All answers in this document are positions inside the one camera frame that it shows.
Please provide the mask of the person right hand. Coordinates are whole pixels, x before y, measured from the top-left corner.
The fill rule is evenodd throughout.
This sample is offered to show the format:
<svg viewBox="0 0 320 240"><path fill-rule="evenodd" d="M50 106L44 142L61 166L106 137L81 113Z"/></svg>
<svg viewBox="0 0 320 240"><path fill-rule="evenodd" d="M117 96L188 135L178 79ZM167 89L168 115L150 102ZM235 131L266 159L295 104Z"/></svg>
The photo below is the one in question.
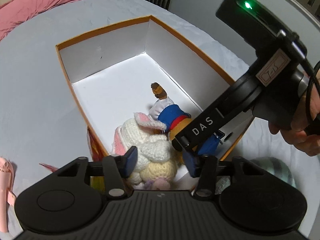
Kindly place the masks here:
<svg viewBox="0 0 320 240"><path fill-rule="evenodd" d="M309 125L305 110L306 95L303 95L299 106L291 122L289 131L278 128L272 123L268 123L271 134L281 133L283 139L296 149L306 153L308 156L319 155L319 135L307 135L304 129Z"/></svg>

